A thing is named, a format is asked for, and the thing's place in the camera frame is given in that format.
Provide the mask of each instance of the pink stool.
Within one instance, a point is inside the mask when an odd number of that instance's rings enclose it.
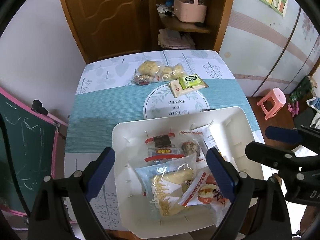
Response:
[[[267,100],[273,104],[273,108],[269,112],[263,105]],[[274,88],[257,103],[257,106],[261,106],[263,112],[266,114],[264,119],[268,120],[270,117],[276,115],[279,109],[285,105],[286,101],[284,93],[279,88]]]

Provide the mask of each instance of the teal stripe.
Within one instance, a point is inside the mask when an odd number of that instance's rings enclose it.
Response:
[[[241,107],[252,131],[257,120],[238,82],[232,79],[205,80],[202,89],[210,108]],[[148,94],[164,82],[147,86],[125,86],[76,95],[71,113],[66,150],[68,153],[99,153],[112,147],[112,130],[121,122],[143,120],[143,105]]]

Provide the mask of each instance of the green chalkboard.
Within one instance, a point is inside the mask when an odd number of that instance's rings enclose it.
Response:
[[[7,129],[12,163],[21,193],[31,211],[44,176],[51,175],[56,125],[17,104],[0,94],[0,113]],[[13,184],[1,130],[0,205],[25,213]]]

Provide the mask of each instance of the pink storage basket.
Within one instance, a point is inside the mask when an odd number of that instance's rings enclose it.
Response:
[[[199,5],[199,0],[195,0],[194,3],[186,3],[186,0],[174,0],[174,13],[178,19],[182,22],[204,23],[207,7],[205,5]]]

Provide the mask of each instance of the white bin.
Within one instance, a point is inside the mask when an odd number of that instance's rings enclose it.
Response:
[[[209,211],[200,206],[188,212],[188,220],[183,215],[153,220],[150,216],[148,200],[142,194],[142,186],[128,161],[147,156],[147,138],[173,132],[189,130],[209,124],[211,132],[226,158],[234,157],[239,171],[245,171],[252,178],[263,179],[261,164],[248,160],[245,146],[254,141],[253,134],[244,111],[235,106],[196,114],[163,117],[142,121],[124,122],[116,125],[112,132],[112,145],[116,152],[114,165],[116,192],[122,225],[139,238],[156,238],[187,233],[214,224]]]

